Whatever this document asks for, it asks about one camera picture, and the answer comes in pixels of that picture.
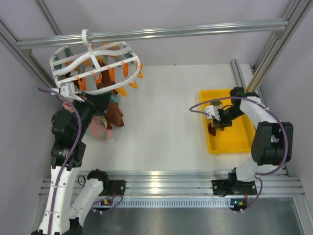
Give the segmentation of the pink patterned sock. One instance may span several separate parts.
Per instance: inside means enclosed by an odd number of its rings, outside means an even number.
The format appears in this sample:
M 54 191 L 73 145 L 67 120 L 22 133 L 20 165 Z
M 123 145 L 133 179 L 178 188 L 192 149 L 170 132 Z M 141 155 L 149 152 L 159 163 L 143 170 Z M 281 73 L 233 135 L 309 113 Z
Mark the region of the pink patterned sock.
M 94 116 L 87 131 L 86 135 L 102 142 L 112 142 L 113 133 L 103 125 L 100 116 Z

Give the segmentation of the white round clip hanger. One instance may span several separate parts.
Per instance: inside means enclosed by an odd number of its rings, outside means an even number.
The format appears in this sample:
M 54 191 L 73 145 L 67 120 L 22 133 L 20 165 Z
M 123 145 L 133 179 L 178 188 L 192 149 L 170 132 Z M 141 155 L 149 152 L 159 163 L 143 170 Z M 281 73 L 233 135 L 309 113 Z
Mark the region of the white round clip hanger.
M 49 64 L 57 88 L 61 83 L 73 82 L 75 90 L 89 94 L 102 94 L 115 91 L 127 96 L 125 86 L 138 88 L 136 79 L 142 79 L 144 67 L 137 54 L 126 42 L 104 43 L 94 47 L 83 43 L 86 52 L 70 54 L 68 46 L 57 49 L 50 57 Z M 108 70 L 115 85 L 97 89 L 101 82 L 100 72 Z

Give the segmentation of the tan brown sock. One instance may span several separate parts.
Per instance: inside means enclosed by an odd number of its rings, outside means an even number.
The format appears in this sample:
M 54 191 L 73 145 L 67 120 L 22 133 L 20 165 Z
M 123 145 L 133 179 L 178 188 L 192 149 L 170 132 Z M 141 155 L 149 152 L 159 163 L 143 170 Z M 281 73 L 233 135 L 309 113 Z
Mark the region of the tan brown sock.
M 111 124 L 105 119 L 104 116 L 100 116 L 100 119 L 101 119 L 101 121 L 102 121 L 102 123 L 103 123 L 103 125 L 105 126 L 106 129 L 112 130 Z

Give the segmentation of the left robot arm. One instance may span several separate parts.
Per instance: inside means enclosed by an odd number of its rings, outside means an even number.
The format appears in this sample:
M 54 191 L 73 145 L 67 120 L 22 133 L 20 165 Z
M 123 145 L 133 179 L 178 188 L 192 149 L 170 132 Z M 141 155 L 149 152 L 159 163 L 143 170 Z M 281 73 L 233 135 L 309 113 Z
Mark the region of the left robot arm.
M 91 171 L 75 200 L 72 194 L 82 166 L 86 145 L 82 138 L 94 117 L 107 110 L 111 93 L 79 94 L 80 101 L 66 101 L 71 111 L 58 110 L 51 119 L 55 142 L 51 150 L 51 181 L 46 209 L 34 235 L 81 235 L 95 199 L 109 192 L 106 172 Z

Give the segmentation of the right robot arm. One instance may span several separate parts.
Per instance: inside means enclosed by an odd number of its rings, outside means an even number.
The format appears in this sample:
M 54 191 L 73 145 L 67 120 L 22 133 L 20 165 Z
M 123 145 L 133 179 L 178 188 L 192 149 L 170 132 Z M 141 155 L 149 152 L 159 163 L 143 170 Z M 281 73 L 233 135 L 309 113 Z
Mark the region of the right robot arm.
M 233 120 L 246 115 L 255 128 L 251 156 L 232 169 L 226 180 L 212 182 L 214 195 L 256 195 L 255 179 L 277 172 L 291 159 L 293 125 L 282 122 L 261 103 L 255 92 L 245 92 L 241 87 L 230 91 L 228 108 L 213 108 L 213 126 L 216 129 L 231 127 Z

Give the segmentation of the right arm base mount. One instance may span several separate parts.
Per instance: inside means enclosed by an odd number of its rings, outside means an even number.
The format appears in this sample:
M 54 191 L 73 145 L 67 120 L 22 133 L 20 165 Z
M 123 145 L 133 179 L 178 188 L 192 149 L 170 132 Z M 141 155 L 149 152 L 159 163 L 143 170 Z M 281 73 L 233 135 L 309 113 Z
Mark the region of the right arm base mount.
M 215 196 L 226 197 L 233 195 L 257 195 L 257 188 L 254 181 L 242 182 L 229 180 L 213 180 L 212 181 L 213 194 Z

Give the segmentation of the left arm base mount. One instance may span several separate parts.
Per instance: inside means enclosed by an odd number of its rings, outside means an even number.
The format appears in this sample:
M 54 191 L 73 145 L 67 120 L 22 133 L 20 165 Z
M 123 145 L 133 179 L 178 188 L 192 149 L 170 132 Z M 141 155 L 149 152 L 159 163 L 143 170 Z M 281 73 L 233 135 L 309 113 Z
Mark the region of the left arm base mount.
M 112 195 L 124 195 L 126 190 L 125 180 L 110 180 L 110 186 L 106 193 L 108 196 Z

